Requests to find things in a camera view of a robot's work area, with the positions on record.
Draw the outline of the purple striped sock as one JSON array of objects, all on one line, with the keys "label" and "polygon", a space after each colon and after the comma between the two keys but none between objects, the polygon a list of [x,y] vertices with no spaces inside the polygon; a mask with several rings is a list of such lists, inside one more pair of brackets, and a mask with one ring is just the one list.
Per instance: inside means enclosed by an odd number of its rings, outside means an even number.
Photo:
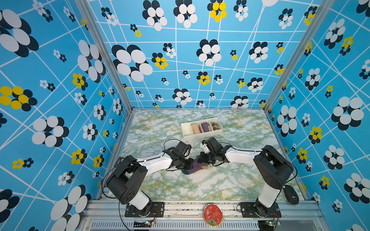
[{"label": "purple striped sock", "polygon": [[190,175],[190,174],[193,174],[197,171],[200,171],[202,169],[205,169],[208,167],[208,164],[204,164],[200,161],[200,156],[197,156],[195,159],[194,159],[194,162],[193,162],[193,166],[190,170],[182,170],[182,172],[186,175]]}]

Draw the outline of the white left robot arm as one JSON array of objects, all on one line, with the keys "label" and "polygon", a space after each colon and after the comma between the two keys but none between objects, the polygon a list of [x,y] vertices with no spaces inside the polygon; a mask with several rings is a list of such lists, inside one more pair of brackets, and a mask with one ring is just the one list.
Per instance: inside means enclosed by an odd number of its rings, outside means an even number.
[{"label": "white left robot arm", "polygon": [[130,204],[147,214],[152,200],[141,191],[146,176],[161,170],[190,170],[193,167],[194,159],[189,157],[192,146],[180,140],[177,142],[173,147],[164,147],[160,154],[153,157],[123,158],[113,168],[103,186],[107,187],[121,204]]}]

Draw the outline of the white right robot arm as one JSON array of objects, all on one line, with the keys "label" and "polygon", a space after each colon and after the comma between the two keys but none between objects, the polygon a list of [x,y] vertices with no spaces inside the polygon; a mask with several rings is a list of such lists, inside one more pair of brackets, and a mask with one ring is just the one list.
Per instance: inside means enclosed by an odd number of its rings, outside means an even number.
[{"label": "white right robot arm", "polygon": [[275,204],[281,190],[295,171],[294,165],[284,158],[273,146],[266,145],[260,150],[246,150],[232,145],[223,146],[214,137],[201,142],[201,164],[242,163],[254,165],[265,183],[255,202],[259,216],[266,216]]}]

